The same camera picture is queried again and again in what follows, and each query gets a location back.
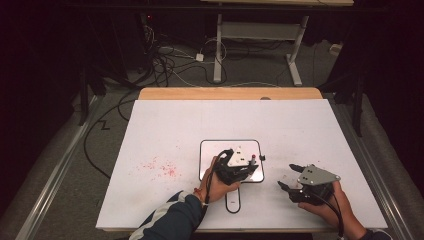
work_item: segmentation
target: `person's arm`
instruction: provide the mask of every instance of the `person's arm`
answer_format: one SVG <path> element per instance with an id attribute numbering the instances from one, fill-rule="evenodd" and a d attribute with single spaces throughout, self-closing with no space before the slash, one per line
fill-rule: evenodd
<path id="1" fill-rule="evenodd" d="M 154 211 L 130 237 L 133 239 L 189 239 L 203 219 L 202 208 L 207 196 L 206 182 L 211 174 L 211 168 L 203 176 L 199 188 L 193 193 L 181 191 L 171 197 L 168 202 Z M 221 182 L 216 174 L 212 175 L 209 190 L 209 203 L 221 199 L 227 192 L 236 190 L 240 182 L 230 186 Z"/>
<path id="2" fill-rule="evenodd" d="M 332 197 L 329 202 L 337 209 L 337 203 L 340 207 L 340 213 L 343 219 L 343 227 L 344 227 L 344 235 L 349 240 L 359 239 L 359 240 L 389 240 L 391 237 L 385 232 L 372 232 L 367 230 L 362 226 L 362 224 L 358 221 L 352 211 L 352 207 L 350 206 L 350 202 L 343 192 L 342 187 L 339 181 L 335 181 L 333 183 L 334 188 L 334 199 Z M 312 204 L 308 204 L 305 202 L 301 202 L 298 204 L 300 208 L 305 209 L 308 212 L 316 214 L 322 217 L 328 224 L 331 226 L 338 228 L 339 220 L 336 214 L 325 204 L 320 206 L 314 206 Z"/>

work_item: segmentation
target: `white table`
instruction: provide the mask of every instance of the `white table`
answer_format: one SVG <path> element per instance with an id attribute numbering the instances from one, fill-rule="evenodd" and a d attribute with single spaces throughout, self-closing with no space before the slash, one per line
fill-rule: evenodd
<path id="1" fill-rule="evenodd" d="M 302 6 L 352 6 L 353 0 L 202 0 L 207 2 L 246 3 L 246 4 L 278 4 L 278 5 L 302 5 Z M 291 54 L 286 54 L 286 61 L 295 86 L 302 86 L 302 80 L 296 67 L 296 57 L 302 38 L 306 30 L 309 16 L 303 16 L 300 24 L 274 24 L 274 23 L 251 23 L 251 22 L 224 22 L 222 14 L 218 14 L 216 55 L 213 81 L 221 82 L 222 75 L 222 39 L 270 39 L 270 40 L 294 40 Z"/>
<path id="2" fill-rule="evenodd" d="M 228 213 L 222 199 L 209 207 L 198 231 L 328 230 L 322 219 L 297 208 L 278 186 L 277 180 L 298 186 L 299 173 L 289 168 L 290 163 L 315 164 L 340 175 L 363 225 L 387 227 L 323 99 L 137 101 L 96 227 L 134 230 L 177 191 L 193 191 L 200 183 L 199 151 L 205 139 L 255 139 L 267 160 L 265 180 L 240 187 L 240 212 Z"/>

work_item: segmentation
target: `wooden table edge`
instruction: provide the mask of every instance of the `wooden table edge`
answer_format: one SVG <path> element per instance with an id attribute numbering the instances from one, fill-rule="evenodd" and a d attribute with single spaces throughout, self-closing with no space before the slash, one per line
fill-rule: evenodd
<path id="1" fill-rule="evenodd" d="M 317 88 L 178 87 L 144 88 L 139 100 L 300 100 L 322 99 Z"/>

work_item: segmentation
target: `small black item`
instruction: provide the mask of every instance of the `small black item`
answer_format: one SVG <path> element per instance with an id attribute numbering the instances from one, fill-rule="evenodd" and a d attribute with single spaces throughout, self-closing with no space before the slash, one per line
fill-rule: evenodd
<path id="1" fill-rule="evenodd" d="M 217 160 L 214 165 L 214 170 L 218 178 L 227 185 L 245 180 L 249 175 L 258 168 L 258 165 L 246 164 L 243 166 L 230 166 L 229 162 L 234 154 L 233 149 L 224 150 L 220 156 L 225 153 L 225 157 Z"/>
<path id="2" fill-rule="evenodd" d="M 290 164 L 290 168 L 301 175 L 298 182 L 303 185 L 302 189 L 291 189 L 287 184 L 278 181 L 281 189 L 288 192 L 289 198 L 294 203 L 307 202 L 315 206 L 322 205 L 328 201 L 334 193 L 333 182 L 340 180 L 340 177 L 326 170 L 309 165 L 301 167 Z"/>

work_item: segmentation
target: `wrist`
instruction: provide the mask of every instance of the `wrist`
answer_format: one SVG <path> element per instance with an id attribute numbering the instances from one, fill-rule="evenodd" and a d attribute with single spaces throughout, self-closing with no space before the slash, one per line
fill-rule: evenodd
<path id="1" fill-rule="evenodd" d="M 199 199 L 200 203 L 202 204 L 202 207 L 207 205 L 205 203 L 206 190 L 202 188 L 194 188 L 193 195 Z"/>
<path id="2" fill-rule="evenodd" d="M 367 230 L 355 216 L 346 219 L 343 225 L 345 229 L 345 236 L 348 239 L 361 239 L 367 233 Z"/>

